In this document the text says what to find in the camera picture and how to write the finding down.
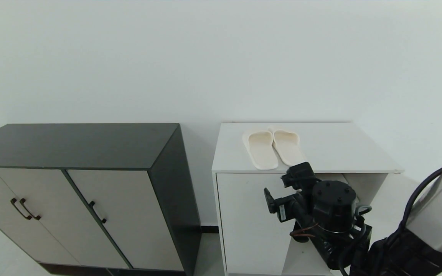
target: slipper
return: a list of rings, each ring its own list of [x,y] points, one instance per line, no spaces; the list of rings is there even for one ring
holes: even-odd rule
[[[269,131],[274,136],[272,146],[277,150],[284,164],[294,166],[306,161],[306,157],[300,149],[300,137],[298,134],[274,126],[270,126]]]
[[[251,130],[243,133],[243,143],[257,169],[265,171],[279,166],[277,156],[272,149],[273,141],[272,133],[267,130]]]

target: white wall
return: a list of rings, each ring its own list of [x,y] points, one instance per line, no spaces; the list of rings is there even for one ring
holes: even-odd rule
[[[0,117],[180,122],[204,225],[223,121],[355,120],[442,165],[442,2],[0,1]]]

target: black cabinet top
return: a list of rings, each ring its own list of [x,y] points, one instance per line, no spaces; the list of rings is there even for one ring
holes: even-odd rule
[[[0,167],[145,170],[180,127],[168,124],[8,124]]]

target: cabinet top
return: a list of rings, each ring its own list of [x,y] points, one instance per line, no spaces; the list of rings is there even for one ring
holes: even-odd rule
[[[8,124],[0,167],[149,169],[179,128],[168,124]]]
[[[259,171],[252,164],[242,141],[247,130],[276,126],[300,136],[300,148],[316,173],[401,173],[379,145],[353,123],[224,123],[219,130],[213,173],[286,173],[279,167]]]

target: white cabinet top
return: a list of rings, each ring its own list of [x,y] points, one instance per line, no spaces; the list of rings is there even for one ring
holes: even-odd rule
[[[300,136],[300,148],[315,173],[401,173],[403,168],[354,123],[223,123],[213,173],[286,173],[279,166],[259,171],[252,164],[242,134],[277,126]]]

